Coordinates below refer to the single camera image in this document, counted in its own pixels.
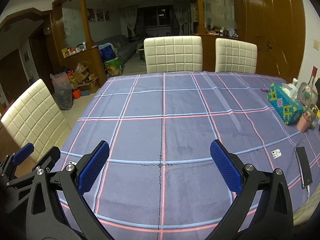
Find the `cream chair on left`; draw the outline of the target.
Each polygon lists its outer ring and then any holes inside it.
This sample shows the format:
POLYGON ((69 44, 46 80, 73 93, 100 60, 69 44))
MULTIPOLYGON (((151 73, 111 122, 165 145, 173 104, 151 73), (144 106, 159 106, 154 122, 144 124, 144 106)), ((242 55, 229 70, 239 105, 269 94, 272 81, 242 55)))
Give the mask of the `cream chair on left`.
POLYGON ((19 147, 33 144, 34 151, 29 155, 33 163, 51 147, 61 148, 71 132, 71 126, 41 79, 15 100, 1 123, 19 147))

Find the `cream chair far right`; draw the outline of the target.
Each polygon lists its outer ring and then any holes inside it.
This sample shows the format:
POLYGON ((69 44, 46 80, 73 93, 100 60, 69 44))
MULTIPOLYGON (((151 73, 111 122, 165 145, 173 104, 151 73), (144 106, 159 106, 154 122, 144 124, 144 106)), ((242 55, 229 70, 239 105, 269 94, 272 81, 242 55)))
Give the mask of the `cream chair far right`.
POLYGON ((215 71, 255 74, 257 45, 244 41, 217 38, 215 41, 215 71))

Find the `wooden door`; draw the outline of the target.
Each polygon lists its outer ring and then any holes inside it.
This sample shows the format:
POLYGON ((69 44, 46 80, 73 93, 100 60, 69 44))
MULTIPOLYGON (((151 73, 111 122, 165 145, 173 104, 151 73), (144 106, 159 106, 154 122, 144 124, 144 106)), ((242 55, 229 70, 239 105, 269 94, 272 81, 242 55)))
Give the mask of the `wooden door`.
POLYGON ((291 82, 305 48, 302 0, 234 0, 239 39, 257 45, 258 74, 291 82))

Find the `black smartphone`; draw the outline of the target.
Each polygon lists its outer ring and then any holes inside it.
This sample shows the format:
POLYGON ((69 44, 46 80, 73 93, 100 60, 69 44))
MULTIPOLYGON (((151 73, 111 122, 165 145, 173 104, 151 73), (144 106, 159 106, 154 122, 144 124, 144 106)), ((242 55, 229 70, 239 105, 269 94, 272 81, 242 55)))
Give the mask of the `black smartphone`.
POLYGON ((295 154, 298 162, 302 189, 305 189, 313 182, 308 156, 304 147, 295 148, 295 154))

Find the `grey sofa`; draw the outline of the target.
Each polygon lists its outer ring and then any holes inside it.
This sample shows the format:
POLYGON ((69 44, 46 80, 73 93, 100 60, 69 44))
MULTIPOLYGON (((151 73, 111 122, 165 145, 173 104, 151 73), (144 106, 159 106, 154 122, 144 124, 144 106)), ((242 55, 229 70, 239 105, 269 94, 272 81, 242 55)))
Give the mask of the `grey sofa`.
POLYGON ((116 35, 95 42, 97 46, 103 46, 111 43, 117 51, 116 56, 120 57, 121 64, 125 64, 138 50, 138 46, 142 46, 144 39, 129 39, 125 35, 116 35))

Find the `glass liquor bottle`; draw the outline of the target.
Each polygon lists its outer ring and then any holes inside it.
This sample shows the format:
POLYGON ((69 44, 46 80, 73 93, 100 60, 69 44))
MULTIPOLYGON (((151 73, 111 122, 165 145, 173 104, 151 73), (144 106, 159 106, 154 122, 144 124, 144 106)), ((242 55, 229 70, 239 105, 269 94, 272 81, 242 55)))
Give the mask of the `glass liquor bottle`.
POLYGON ((313 66, 308 83, 302 82, 298 89, 298 100, 308 108, 311 104, 315 105, 318 100, 318 92, 314 90, 316 81, 317 68, 313 66))

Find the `colourful shopping bag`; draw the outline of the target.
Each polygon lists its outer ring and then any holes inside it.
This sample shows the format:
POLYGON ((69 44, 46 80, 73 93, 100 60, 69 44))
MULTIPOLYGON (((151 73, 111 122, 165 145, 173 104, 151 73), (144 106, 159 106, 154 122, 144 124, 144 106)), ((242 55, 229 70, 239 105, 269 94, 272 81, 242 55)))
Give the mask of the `colourful shopping bag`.
POLYGON ((121 76, 123 74, 120 57, 105 61, 103 65, 109 76, 121 76))

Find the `purple plaid tablecloth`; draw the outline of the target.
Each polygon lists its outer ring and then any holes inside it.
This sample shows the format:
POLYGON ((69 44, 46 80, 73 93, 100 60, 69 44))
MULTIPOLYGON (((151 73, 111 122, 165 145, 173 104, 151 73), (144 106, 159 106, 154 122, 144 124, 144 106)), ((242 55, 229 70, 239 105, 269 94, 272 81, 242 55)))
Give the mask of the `purple plaid tablecloth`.
POLYGON ((76 122, 55 170, 108 142, 109 159, 84 197, 115 239, 205 239, 236 197, 210 156, 215 139, 258 170, 282 169, 293 211, 303 210, 319 185, 319 131, 283 122, 267 100, 272 83, 281 79, 208 72, 111 78, 76 122), (297 147, 312 174, 305 189, 297 147))

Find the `cream chair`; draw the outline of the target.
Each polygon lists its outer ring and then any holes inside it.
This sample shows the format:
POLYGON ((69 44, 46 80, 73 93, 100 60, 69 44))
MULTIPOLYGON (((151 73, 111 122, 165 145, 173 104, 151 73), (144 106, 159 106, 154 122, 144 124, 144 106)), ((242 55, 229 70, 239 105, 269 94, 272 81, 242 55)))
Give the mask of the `cream chair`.
POLYGON ((215 41, 215 71, 255 74, 257 45, 244 41, 217 38, 215 41))
POLYGON ((51 147, 61 148, 71 132, 71 126, 41 79, 15 100, 1 123, 19 147, 33 144, 34 151, 29 155, 33 163, 51 147))
POLYGON ((151 37, 144 40, 147 73, 200 72, 203 65, 199 36, 151 37))

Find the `beaded green tissue box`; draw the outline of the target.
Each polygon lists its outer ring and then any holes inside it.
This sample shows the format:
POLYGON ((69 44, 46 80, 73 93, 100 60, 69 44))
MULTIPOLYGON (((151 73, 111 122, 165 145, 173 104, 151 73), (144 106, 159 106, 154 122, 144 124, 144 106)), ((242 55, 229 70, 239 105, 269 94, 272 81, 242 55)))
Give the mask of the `beaded green tissue box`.
POLYGON ((292 99, 284 90, 286 84, 272 83, 267 99, 287 125, 296 124, 303 114, 300 101, 292 99))

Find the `grey plastic trash bag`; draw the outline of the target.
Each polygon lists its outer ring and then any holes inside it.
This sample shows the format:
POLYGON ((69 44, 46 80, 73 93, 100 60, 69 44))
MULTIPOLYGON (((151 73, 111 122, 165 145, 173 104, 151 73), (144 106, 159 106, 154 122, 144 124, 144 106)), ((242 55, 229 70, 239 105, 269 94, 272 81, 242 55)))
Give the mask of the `grey plastic trash bag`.
POLYGON ((61 110, 68 111, 72 109, 72 85, 69 82, 69 78, 65 72, 52 75, 50 78, 53 82, 55 99, 61 110))

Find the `pink cup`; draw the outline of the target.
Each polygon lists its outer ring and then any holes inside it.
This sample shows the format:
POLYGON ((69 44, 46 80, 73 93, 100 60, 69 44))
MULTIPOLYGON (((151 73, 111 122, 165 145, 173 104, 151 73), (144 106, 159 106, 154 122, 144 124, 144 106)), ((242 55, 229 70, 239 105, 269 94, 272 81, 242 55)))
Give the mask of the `pink cup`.
POLYGON ((297 122, 297 129, 303 133, 305 132, 311 124, 311 114, 306 111, 302 114, 299 121, 297 122))

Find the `cream chair far middle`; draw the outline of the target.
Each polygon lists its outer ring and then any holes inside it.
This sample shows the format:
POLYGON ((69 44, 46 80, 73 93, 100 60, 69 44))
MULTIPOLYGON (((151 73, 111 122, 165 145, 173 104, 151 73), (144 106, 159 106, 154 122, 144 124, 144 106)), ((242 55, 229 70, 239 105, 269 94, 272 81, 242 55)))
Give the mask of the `cream chair far middle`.
POLYGON ((203 65, 199 36, 151 37, 144 40, 147 73, 200 72, 203 65))

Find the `white tablecloth label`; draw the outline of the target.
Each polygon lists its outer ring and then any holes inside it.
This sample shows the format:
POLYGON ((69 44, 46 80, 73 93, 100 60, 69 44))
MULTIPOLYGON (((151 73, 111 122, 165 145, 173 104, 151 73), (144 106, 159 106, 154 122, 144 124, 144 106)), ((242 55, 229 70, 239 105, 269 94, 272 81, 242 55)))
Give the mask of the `white tablecloth label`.
POLYGON ((274 159, 277 159, 277 158, 281 157, 281 151, 280 151, 280 149, 273 150, 271 153, 272 153, 272 157, 273 157, 274 159))

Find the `cardboard boxes pile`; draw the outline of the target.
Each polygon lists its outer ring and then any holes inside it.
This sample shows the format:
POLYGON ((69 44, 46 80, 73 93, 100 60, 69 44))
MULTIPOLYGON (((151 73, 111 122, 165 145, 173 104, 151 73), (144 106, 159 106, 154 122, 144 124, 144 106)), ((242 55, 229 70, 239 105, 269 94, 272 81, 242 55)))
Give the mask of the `cardboard boxes pile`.
POLYGON ((99 88, 98 77, 90 73, 88 67, 85 67, 81 63, 77 64, 75 70, 68 72, 67 76, 73 90, 79 89, 81 92, 89 91, 91 94, 94 94, 99 88))

